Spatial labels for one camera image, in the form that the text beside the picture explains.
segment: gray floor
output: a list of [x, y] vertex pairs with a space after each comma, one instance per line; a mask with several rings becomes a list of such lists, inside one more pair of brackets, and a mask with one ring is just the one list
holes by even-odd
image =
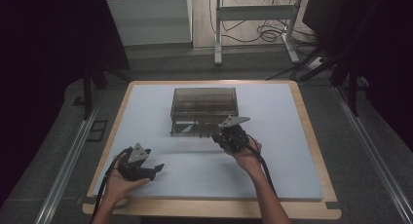
[[[227, 48], [223, 65], [213, 65], [212, 50], [191, 50], [187, 47], [127, 48], [132, 71], [125, 74], [135, 80], [264, 80], [292, 67], [283, 47]], [[293, 220], [294, 223], [403, 223], [387, 190], [370, 163], [357, 135], [344, 114], [337, 94], [328, 84], [331, 71], [325, 71], [308, 82], [300, 83], [300, 91], [313, 124], [319, 148], [331, 182], [342, 207], [339, 220]], [[125, 94], [127, 84], [105, 73], [109, 87], [103, 91], [96, 121], [107, 121], [102, 140], [90, 133], [70, 180], [56, 209], [52, 223], [88, 223], [90, 216], [81, 203], [92, 181], [106, 139]], [[279, 79], [288, 79], [285, 73]], [[33, 223], [45, 201], [67, 149], [79, 128], [84, 109], [73, 106], [83, 95], [82, 82], [70, 85], [55, 125], [45, 139], [36, 158], [21, 178], [0, 211], [0, 223]], [[363, 92], [358, 94], [360, 119], [388, 164], [394, 177], [410, 201], [413, 199], [411, 168], [413, 156], [409, 149], [371, 107]], [[138, 223], [140, 218], [116, 216], [115, 223]], [[259, 220], [155, 218], [145, 217], [142, 223], [258, 223]]]

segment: wall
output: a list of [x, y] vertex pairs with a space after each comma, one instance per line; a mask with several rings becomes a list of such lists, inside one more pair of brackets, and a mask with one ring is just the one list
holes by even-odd
[[124, 46], [191, 42], [191, 0], [107, 0]]

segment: wooden table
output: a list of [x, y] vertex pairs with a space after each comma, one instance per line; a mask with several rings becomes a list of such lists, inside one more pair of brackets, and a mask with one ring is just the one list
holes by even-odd
[[[313, 131], [304, 101], [295, 82], [292, 81], [138, 81], [130, 83], [124, 100], [116, 117], [112, 131], [103, 151], [102, 157], [94, 175], [93, 182], [88, 192], [88, 198], [93, 197], [94, 186], [100, 183], [98, 177], [105, 165], [115, 135], [122, 120], [123, 113], [128, 103], [132, 87], [135, 85], [202, 85], [202, 84], [288, 84], [297, 112], [308, 141], [309, 150], [313, 158], [320, 179], [323, 199], [319, 202], [282, 202], [290, 218], [298, 219], [338, 219], [341, 209], [331, 185], [324, 160], [319, 150], [319, 145]], [[85, 213], [93, 213], [94, 205], [83, 205]], [[227, 218], [260, 218], [257, 201], [231, 201], [231, 200], [195, 200], [195, 199], [137, 199], [129, 198], [120, 201], [114, 210], [116, 214], [139, 216], [182, 216], [182, 217], [227, 217]]]

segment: metal rail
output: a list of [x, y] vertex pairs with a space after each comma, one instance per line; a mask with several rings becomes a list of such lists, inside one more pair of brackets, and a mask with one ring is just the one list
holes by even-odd
[[365, 130], [362, 122], [358, 117], [354, 116], [352, 110], [347, 105], [347, 97], [344, 94], [343, 89], [336, 87], [334, 87], [333, 89], [339, 96], [341, 105], [347, 117], [350, 119], [351, 124], [354, 127], [357, 136], [359, 137], [361, 144], [364, 147], [365, 152], [367, 153], [367, 156], [369, 157], [373, 167], [376, 169], [380, 179], [382, 180], [383, 185], [385, 186], [390, 197], [392, 198], [394, 205], [398, 210], [398, 213], [400, 214], [404, 223], [412, 224], [413, 209], [411, 204], [409, 203], [409, 200], [402, 191], [396, 179], [393, 177], [391, 171], [387, 167], [379, 151], [376, 149], [376, 146], [374, 145], [373, 141], [371, 140], [370, 136]]
[[61, 165], [60, 171], [57, 174], [54, 184], [43, 202], [39, 214], [35, 220], [35, 224], [49, 224], [56, 212], [58, 203], [60, 202], [61, 196], [63, 195], [64, 189], [66, 188], [67, 182], [72, 174], [73, 168], [76, 165], [79, 154], [82, 151], [83, 145], [85, 143], [86, 137], [91, 129], [92, 123], [94, 122], [94, 117], [96, 116], [101, 98], [103, 96], [103, 91], [98, 91], [95, 99], [95, 106], [92, 110], [91, 117], [88, 120], [83, 120], [80, 128], [78, 129], [76, 136], [72, 142], [72, 145], [67, 152], [66, 158]]

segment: wrist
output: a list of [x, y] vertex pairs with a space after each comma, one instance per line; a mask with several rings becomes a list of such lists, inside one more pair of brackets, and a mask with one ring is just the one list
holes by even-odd
[[110, 198], [108, 196], [103, 196], [100, 205], [106, 205], [108, 207], [110, 206], [115, 207], [117, 202], [118, 201], [116, 199]]
[[246, 172], [253, 181], [256, 179], [265, 178], [265, 174], [261, 167], [249, 168]]

